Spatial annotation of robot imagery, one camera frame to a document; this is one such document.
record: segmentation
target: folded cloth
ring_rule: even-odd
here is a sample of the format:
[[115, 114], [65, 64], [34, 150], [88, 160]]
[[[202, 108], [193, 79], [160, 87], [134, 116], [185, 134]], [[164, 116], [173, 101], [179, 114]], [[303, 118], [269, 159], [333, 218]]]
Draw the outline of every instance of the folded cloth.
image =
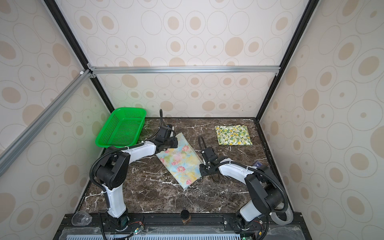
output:
[[201, 177], [199, 165], [203, 163], [195, 150], [189, 145], [182, 133], [176, 135], [178, 148], [169, 148], [156, 156], [176, 179], [186, 189]]
[[215, 126], [219, 145], [252, 145], [245, 125]]

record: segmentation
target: black bottle cap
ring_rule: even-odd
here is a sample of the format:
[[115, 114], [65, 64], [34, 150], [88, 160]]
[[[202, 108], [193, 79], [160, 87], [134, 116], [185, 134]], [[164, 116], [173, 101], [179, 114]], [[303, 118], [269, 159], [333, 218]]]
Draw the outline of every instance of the black bottle cap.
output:
[[181, 219], [184, 220], [184, 221], [185, 221], [185, 220], [188, 220], [189, 217], [190, 217], [188, 210], [184, 209], [183, 211], [181, 211], [181, 213], [180, 213], [180, 217], [181, 217]]

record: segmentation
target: robotic arm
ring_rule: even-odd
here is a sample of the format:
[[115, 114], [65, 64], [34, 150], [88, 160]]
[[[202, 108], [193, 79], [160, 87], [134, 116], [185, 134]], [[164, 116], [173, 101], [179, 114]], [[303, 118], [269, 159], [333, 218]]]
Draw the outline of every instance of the robotic arm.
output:
[[122, 193], [122, 184], [127, 177], [128, 165], [168, 148], [177, 148], [177, 138], [174, 127], [171, 124], [164, 125], [161, 118], [159, 129], [154, 137], [131, 147], [119, 149], [111, 146], [107, 148], [108, 152], [91, 167], [91, 181], [103, 189], [108, 217], [116, 229], [123, 230], [129, 220]]
[[[221, 174], [232, 177], [244, 183], [249, 191], [251, 200], [237, 213], [236, 224], [240, 229], [246, 229], [257, 217], [271, 215], [275, 212], [286, 212], [288, 197], [272, 171], [265, 165], [258, 168], [249, 167], [234, 162], [225, 156], [218, 157], [211, 147], [207, 147], [202, 137], [199, 137], [204, 164], [200, 164], [201, 176]], [[276, 206], [284, 203], [282, 210], [275, 210]]]

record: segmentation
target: small bottle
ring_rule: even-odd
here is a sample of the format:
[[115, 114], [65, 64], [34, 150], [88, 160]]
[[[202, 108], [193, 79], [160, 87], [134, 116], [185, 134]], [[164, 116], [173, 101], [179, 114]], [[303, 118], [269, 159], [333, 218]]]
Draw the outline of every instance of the small bottle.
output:
[[188, 210], [186, 210], [186, 209], [181, 211], [180, 218], [183, 221], [184, 225], [191, 221], [191, 215], [189, 214]]

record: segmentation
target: yellow and green patterned fabric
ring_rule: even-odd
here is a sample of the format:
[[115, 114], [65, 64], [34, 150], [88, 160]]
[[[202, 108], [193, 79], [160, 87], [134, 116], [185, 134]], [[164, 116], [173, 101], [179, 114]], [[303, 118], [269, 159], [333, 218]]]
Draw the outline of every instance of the yellow and green patterned fabric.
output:
[[252, 145], [247, 126], [215, 126], [219, 145]]

